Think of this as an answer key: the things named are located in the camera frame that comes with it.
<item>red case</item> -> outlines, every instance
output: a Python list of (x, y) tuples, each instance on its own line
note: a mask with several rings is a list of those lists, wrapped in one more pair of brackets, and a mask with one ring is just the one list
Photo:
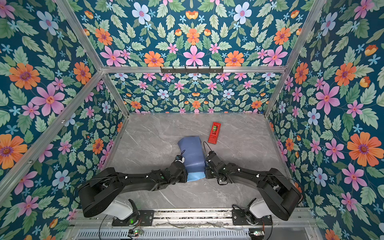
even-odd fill
[(221, 127), (221, 124), (218, 122), (214, 122), (212, 124), (211, 133), (209, 134), (209, 139), (208, 139), (209, 143), (213, 143), (213, 144), (217, 143), (218, 134), (220, 133), (220, 127)]

